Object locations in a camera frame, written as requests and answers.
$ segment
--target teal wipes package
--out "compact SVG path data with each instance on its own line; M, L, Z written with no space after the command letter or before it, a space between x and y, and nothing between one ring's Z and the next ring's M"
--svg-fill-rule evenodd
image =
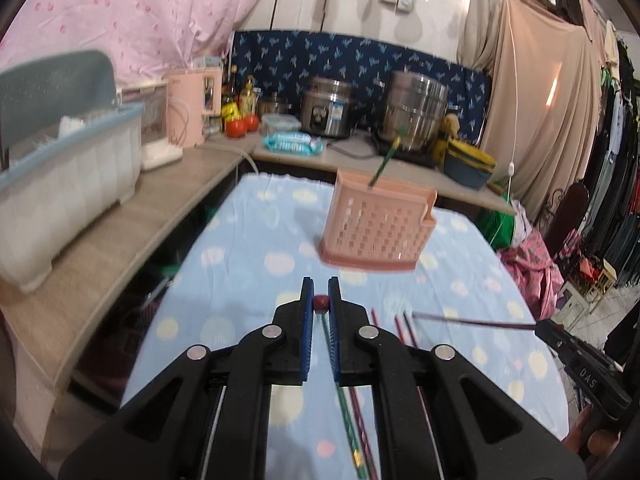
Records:
M324 150L322 140L299 132L279 132L264 138L264 145L272 152L295 155L318 155Z

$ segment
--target navy blue patterned fabric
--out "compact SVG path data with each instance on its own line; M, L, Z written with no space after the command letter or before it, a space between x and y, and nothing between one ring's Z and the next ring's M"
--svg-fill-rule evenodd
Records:
M460 135L478 140L491 93L491 79L445 59L381 41L301 30L236 32L232 63L242 82L249 74L265 94L279 92L299 107L310 76L347 81L355 87L358 125L382 121L383 90L373 81L390 80L393 70L418 72L449 86L449 106L460 106Z

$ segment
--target green chopstick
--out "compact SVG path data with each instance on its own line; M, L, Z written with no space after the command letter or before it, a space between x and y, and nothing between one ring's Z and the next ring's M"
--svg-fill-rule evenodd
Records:
M329 338L329 328L326 325L326 314L321 314L322 328L324 329L324 339L326 340L326 347L331 352L331 341ZM344 423L344 430L347 432L347 440L349 441L349 448L351 449L351 458L353 458L353 465L356 468L356 473L360 480L367 480L367 469L365 467L364 457L360 451L360 444L356 437L355 431L353 431L353 421L351 420L351 414L349 413L349 407L347 406L347 399L344 397L342 388L335 383L335 391L338 393L338 402L340 403L340 412L342 413L342 421Z
M404 136L405 131L406 131L406 129L403 126L402 129L400 130L400 132L398 133L398 136L394 139L394 142L391 144L391 147L389 148L389 151L386 152L385 158L382 159L382 163L380 164L380 167L376 171L376 174L369 181L369 186L368 187L375 186L376 182L380 178L380 175L382 174L383 171L385 171L386 165L391 160L391 157L394 156L396 150L400 147L400 139L402 138L402 136Z

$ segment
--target rice cooker label sticker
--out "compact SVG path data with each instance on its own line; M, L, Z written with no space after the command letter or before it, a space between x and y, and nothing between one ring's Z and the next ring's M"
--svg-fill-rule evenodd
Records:
M339 121L342 118L342 110L344 110L344 105L341 103L334 103L334 106L331 108L331 119L332 121Z

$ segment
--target pink curtain with red dots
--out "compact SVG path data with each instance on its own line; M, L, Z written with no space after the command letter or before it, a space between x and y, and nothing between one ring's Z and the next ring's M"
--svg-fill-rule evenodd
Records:
M120 84L160 78L199 54L227 49L257 0L27 0L0 43L0 70L38 57L94 48Z

